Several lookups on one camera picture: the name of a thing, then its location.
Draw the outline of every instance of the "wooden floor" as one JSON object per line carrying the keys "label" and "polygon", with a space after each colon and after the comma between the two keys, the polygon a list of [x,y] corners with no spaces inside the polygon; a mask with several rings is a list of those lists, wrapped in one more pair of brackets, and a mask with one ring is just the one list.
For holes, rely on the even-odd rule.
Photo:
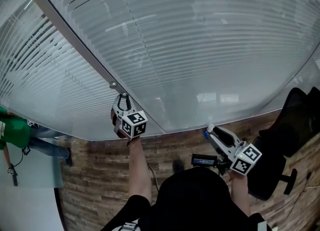
{"label": "wooden floor", "polygon": [[[223,127],[236,133],[240,139],[247,138],[252,142],[258,131],[268,128],[278,114],[258,116]],[[61,164],[64,188],[60,190],[60,197],[68,230],[99,231],[128,199],[129,149],[123,140],[89,142],[62,137],[59,142],[71,147],[73,158],[73,167]],[[306,189],[289,218],[285,219],[305,186],[320,185],[319,145],[320,136],[317,135],[287,160],[284,174],[290,175],[293,168],[298,171],[291,194],[283,194],[286,183],[280,181],[270,200],[250,197],[252,213],[260,212],[268,224],[272,228],[279,227],[279,231],[310,230],[320,218],[320,188]],[[191,168],[192,153],[216,155],[204,139],[202,129],[145,138],[142,146],[159,184],[173,174],[173,160],[180,158],[188,169]],[[308,172],[312,174],[307,181]],[[226,174],[223,179],[228,181],[229,176]],[[154,186],[152,195],[155,200],[157,191]]]}

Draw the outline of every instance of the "cable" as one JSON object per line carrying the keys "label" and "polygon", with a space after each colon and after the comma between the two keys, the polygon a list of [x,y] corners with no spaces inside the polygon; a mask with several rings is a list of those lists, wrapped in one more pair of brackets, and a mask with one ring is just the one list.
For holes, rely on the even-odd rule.
{"label": "cable", "polygon": [[[299,194],[297,194],[296,196],[298,196],[298,198],[295,200],[295,202],[294,202],[294,204],[293,204],[293,206],[292,206],[289,214],[286,216],[286,218],[285,218],[285,220],[282,222],[282,224],[279,225],[279,227],[282,226],[282,225],[288,220],[288,218],[289,218],[289,216],[291,215],[292,211],[294,210],[294,208],[295,208],[295,206],[296,206],[296,204],[297,204],[297,202],[298,202],[301,194],[302,194],[306,189],[315,189],[315,188],[319,188],[319,187],[320,187],[320,185],[318,185],[318,186],[306,186]],[[288,204],[290,204],[293,200],[294,200],[294,199],[290,200],[286,205],[282,206],[279,210],[281,210],[281,209],[283,209],[284,207],[286,207],[286,206],[287,206]]]}
{"label": "cable", "polygon": [[155,175],[155,173],[154,173],[154,170],[152,169],[152,167],[150,166],[150,164],[149,164],[148,162],[147,162],[146,164],[148,165],[148,167],[150,168],[150,170],[151,170],[151,172],[152,172],[152,175],[153,175],[153,178],[154,178],[154,185],[155,185],[155,187],[156,187],[156,190],[157,190],[158,193],[159,193],[159,184],[158,184],[157,177],[156,177],[156,175]]}
{"label": "cable", "polygon": [[21,157],[20,162],[18,162],[16,165],[13,165],[13,167],[18,166],[22,162],[23,158],[24,158],[24,152],[22,151],[22,157]]}

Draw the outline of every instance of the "black chair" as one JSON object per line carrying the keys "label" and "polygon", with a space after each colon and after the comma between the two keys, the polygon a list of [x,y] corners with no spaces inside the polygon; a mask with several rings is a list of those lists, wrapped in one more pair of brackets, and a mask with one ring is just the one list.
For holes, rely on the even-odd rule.
{"label": "black chair", "polygon": [[286,157],[293,156],[320,132],[320,91],[315,87],[306,95],[293,88],[273,125],[261,130],[253,144],[262,152],[254,168],[248,173],[249,193],[260,200],[268,200],[278,182],[287,182],[284,194],[294,187],[297,170],[283,175]]}

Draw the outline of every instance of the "jeans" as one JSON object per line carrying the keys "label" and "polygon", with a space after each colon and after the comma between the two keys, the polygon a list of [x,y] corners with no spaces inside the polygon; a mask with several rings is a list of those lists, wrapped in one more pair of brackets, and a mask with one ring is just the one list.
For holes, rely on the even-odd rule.
{"label": "jeans", "polygon": [[48,143],[37,137],[31,137],[29,139],[28,146],[29,148],[35,149],[50,157],[59,157],[67,159],[70,155],[69,150],[65,147]]}
{"label": "jeans", "polygon": [[53,129],[49,129],[47,127],[43,127],[41,125],[39,125],[39,128],[32,126],[30,131],[30,137],[32,138],[53,138],[63,135],[65,134]]}

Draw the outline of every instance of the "metal frame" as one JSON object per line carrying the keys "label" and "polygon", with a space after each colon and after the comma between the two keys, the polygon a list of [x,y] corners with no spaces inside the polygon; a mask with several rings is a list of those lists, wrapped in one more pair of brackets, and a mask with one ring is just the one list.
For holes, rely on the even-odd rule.
{"label": "metal frame", "polygon": [[[93,55],[88,47],[82,42],[78,35],[73,31],[65,19],[60,15],[55,6],[50,0],[34,0],[43,13],[55,25],[59,32],[68,40],[76,51],[110,84],[110,88],[115,89],[120,94],[128,94],[118,81],[109,73],[109,71],[100,63],[100,61]],[[133,99],[138,108],[144,110],[135,99]],[[145,111],[150,117],[150,121],[161,131],[166,134],[166,131]]]}

